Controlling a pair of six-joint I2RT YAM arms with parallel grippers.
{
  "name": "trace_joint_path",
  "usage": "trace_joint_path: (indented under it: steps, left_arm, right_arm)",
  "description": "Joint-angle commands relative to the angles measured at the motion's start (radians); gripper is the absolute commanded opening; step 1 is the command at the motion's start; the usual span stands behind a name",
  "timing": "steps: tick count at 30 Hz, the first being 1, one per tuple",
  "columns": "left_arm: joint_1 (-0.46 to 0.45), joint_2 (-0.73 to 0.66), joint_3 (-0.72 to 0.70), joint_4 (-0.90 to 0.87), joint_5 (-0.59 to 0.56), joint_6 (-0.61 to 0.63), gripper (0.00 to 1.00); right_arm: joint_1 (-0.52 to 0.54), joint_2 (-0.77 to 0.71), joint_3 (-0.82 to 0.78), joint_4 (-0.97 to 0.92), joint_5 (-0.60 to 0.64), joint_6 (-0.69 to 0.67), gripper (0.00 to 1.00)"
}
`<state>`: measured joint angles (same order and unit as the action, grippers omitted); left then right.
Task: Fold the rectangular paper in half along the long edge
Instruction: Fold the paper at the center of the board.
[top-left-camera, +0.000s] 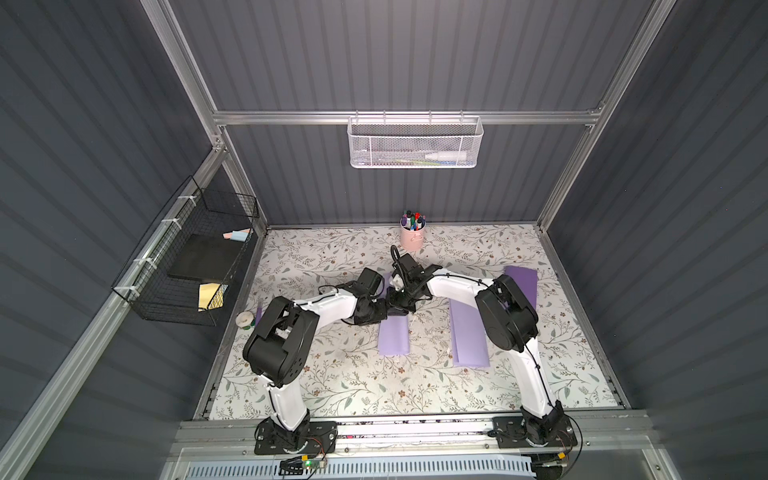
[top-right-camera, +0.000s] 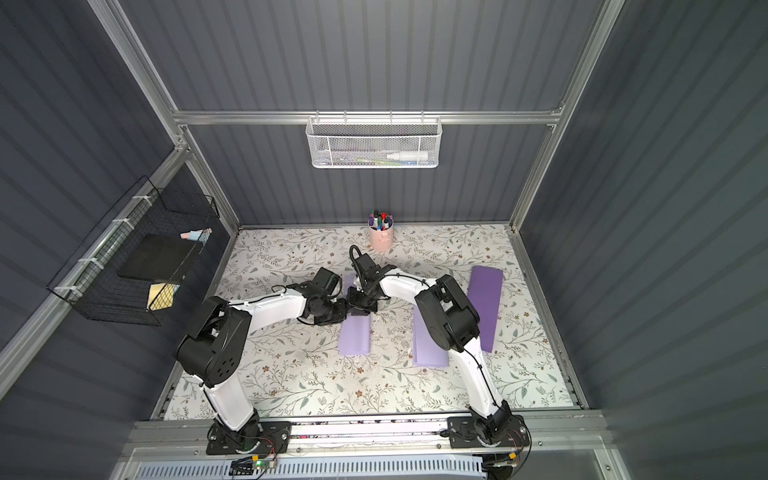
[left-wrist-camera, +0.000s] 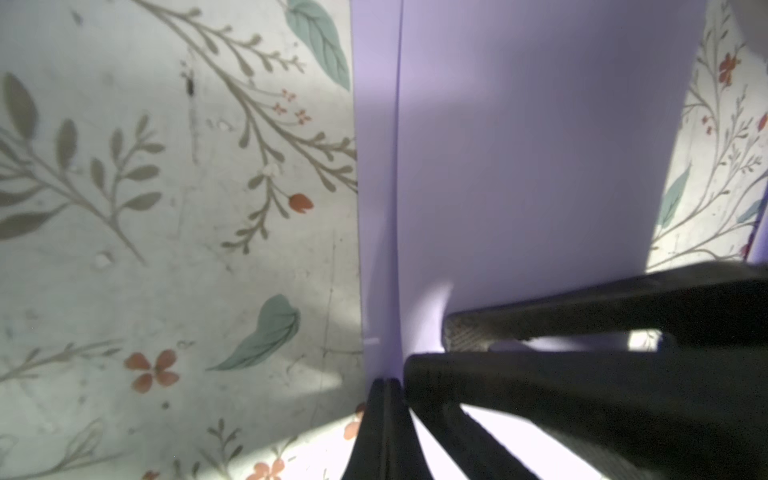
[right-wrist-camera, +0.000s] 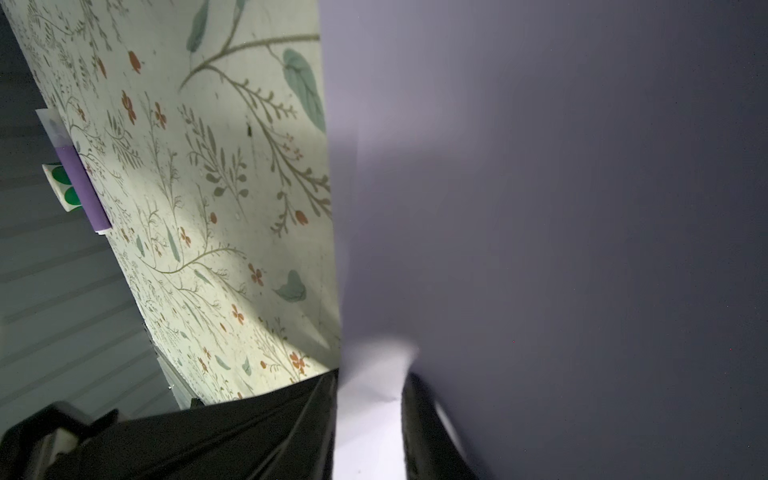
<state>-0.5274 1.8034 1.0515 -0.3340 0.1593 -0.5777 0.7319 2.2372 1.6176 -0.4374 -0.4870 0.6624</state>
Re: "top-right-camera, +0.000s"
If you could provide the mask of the light lavender paper sheet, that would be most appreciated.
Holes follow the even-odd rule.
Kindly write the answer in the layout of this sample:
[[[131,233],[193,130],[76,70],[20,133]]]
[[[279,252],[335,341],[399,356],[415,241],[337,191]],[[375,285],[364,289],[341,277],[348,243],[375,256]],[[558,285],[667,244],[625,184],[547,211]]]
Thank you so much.
[[[413,364],[426,368],[448,368],[449,355],[431,338],[417,306],[413,308]]]
[[[371,316],[363,315],[348,299],[348,291],[354,286],[355,276],[346,274],[343,278],[343,293],[347,301],[347,316],[341,323],[338,351],[345,357],[365,356],[371,352]]]

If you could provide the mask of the dark purple paper sheet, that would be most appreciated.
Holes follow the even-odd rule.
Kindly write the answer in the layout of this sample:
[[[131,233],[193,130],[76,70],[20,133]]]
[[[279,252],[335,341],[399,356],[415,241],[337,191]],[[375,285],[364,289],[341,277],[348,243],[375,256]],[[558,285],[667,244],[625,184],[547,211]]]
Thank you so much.
[[[479,338],[485,353],[494,350],[503,283],[504,274],[499,269],[472,268],[467,296],[479,315]]]

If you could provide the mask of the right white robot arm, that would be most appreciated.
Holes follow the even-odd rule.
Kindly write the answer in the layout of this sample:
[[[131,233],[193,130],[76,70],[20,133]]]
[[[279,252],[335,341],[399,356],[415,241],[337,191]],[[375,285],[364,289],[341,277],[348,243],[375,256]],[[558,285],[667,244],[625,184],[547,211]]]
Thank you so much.
[[[426,278],[393,265],[380,266],[356,245],[349,248],[349,258],[356,283],[347,291],[348,312],[374,313],[386,298],[415,305],[432,341],[458,364],[478,440],[489,446],[500,443],[513,414],[488,372],[479,313],[454,277]]]

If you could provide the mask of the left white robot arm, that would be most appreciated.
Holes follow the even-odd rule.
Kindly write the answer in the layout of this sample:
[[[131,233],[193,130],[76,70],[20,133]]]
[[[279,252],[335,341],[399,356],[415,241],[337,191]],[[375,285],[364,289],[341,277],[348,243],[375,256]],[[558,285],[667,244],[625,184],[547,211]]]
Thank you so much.
[[[342,322],[347,303],[340,297],[341,286],[339,275],[321,268],[308,281],[275,286],[261,297],[230,301],[210,296],[203,301],[175,359],[196,378],[219,425],[245,434],[258,424],[258,414],[236,375],[249,335],[291,319],[311,319],[320,325]]]

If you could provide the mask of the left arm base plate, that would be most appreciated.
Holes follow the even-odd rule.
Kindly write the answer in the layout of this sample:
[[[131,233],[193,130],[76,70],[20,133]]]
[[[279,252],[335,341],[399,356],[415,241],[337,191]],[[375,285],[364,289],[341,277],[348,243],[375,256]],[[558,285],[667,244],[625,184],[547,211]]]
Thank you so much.
[[[287,451],[291,433],[292,424],[287,421],[250,421],[240,430],[234,431],[215,419],[206,435],[206,454],[281,454]]]

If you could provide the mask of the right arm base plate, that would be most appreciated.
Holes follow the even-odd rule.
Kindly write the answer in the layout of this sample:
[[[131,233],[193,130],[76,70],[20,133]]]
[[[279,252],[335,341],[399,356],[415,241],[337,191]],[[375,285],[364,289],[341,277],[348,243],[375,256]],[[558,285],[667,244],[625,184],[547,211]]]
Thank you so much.
[[[530,429],[520,415],[505,418],[452,416],[439,435],[449,440],[453,449],[509,448],[520,450],[531,445]]]

